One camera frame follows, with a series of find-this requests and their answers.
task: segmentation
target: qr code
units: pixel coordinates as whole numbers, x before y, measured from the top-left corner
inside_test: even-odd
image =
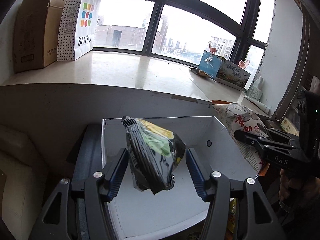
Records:
[[[63,33],[71,33],[72,32],[72,25],[73,25],[73,22],[66,22],[64,24],[64,31]]]
[[[67,17],[72,17],[73,15],[75,15],[75,10],[75,6],[68,6]]]

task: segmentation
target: black snack package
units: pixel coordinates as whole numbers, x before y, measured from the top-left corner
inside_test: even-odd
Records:
[[[174,132],[142,119],[124,116],[121,122],[127,130],[134,187],[149,188],[154,195],[173,188],[173,171],[184,156],[185,143]]]

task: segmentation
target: white box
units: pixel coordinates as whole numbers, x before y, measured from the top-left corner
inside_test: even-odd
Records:
[[[256,172],[244,160],[227,129],[213,116],[145,118],[175,132],[186,144],[204,156],[214,171],[229,179],[254,178]],[[127,148],[121,119],[102,122],[102,164],[112,161],[120,148]],[[153,240],[178,233],[205,219],[209,203],[197,196],[185,158],[173,172],[173,189],[156,195],[133,187],[130,167],[125,172],[118,196],[108,203],[118,239]]]

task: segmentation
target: screw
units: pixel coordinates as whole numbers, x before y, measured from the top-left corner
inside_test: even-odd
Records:
[[[247,178],[247,183],[248,184],[254,184],[254,179],[253,178]]]
[[[214,172],[212,172],[212,176],[215,178],[219,178],[219,177],[221,177],[221,173],[218,171],[214,171]]]
[[[66,185],[69,183],[69,181],[70,181],[69,179],[62,179],[62,180],[60,180],[60,183],[63,185]]]
[[[95,173],[93,174],[93,176],[94,176],[95,178],[100,178],[100,177],[102,177],[102,175],[103,175],[103,173],[102,173],[101,171],[97,171],[97,172],[95,172]]]

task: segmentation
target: window frame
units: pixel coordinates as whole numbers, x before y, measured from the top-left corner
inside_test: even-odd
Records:
[[[265,49],[266,43],[253,39],[253,34],[257,25],[261,0],[246,0],[241,24],[238,24],[229,16],[225,15],[216,8],[200,0],[147,1],[152,1],[155,4],[151,13],[150,22],[146,32],[146,38],[144,41],[142,51],[102,47],[94,47],[93,50],[138,54],[143,56],[162,58],[173,62],[198,67],[198,65],[195,65],[187,61],[152,53],[152,48],[156,37],[156,31],[158,29],[164,5],[173,6],[178,9],[182,9],[184,11],[195,14],[201,17],[202,19],[212,22],[215,25],[223,28],[224,30],[234,35],[236,37],[236,40],[230,53],[229,60],[235,64],[238,64],[240,60],[244,60],[246,58],[250,45],[254,45],[258,48]]]

